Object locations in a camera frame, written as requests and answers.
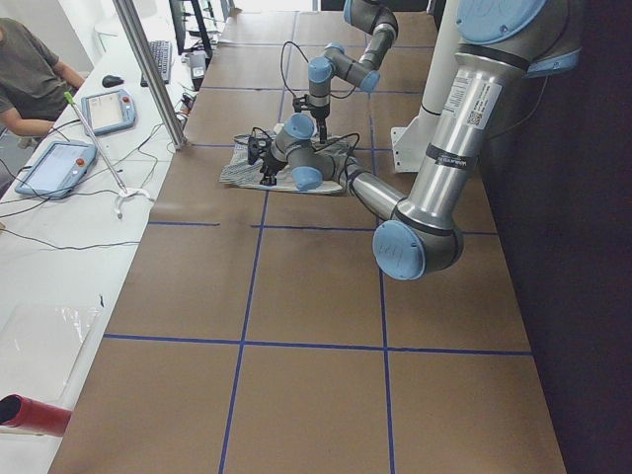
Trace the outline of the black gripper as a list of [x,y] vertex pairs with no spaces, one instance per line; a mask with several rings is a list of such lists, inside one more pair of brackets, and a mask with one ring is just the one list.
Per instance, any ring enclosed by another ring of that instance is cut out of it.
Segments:
[[285,154],[272,147],[260,153],[263,165],[260,172],[263,174],[260,184],[265,187],[274,187],[277,184],[277,173],[286,167]]
[[311,116],[317,121],[319,142],[324,144],[327,141],[326,119],[330,114],[330,102],[311,102],[309,110]]

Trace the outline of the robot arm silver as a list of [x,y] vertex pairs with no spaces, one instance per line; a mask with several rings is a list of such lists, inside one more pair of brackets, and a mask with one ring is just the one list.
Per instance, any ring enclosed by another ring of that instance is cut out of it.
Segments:
[[308,62],[306,108],[316,120],[321,143],[328,137],[326,120],[330,114],[332,79],[337,77],[365,93],[373,92],[383,59],[399,33],[394,13],[380,1],[348,0],[343,13],[345,22],[369,34],[370,41],[359,59],[348,56],[341,44],[332,41]]
[[390,277],[409,280],[444,270],[460,257],[463,240],[452,213],[472,174],[486,130],[504,89],[520,78],[546,77],[574,68],[581,51],[581,1],[450,1],[434,50],[448,60],[445,98],[434,124],[416,119],[395,130],[395,151],[410,149],[418,173],[407,194],[363,169],[350,156],[324,152],[331,81],[340,78],[371,92],[386,52],[398,37],[393,12],[378,1],[349,1],[348,24],[370,35],[359,59],[336,43],[308,64],[309,91],[293,115],[252,159],[263,162],[271,187],[287,170],[299,192],[334,181],[380,219],[372,252]]

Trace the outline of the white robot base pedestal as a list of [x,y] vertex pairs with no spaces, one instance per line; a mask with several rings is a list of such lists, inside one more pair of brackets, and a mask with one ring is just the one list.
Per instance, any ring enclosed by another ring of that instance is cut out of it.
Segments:
[[396,173],[417,173],[427,147],[434,137],[439,117],[457,72],[454,53],[460,39],[456,26],[459,4],[457,0],[445,2],[418,114],[406,127],[391,128]]

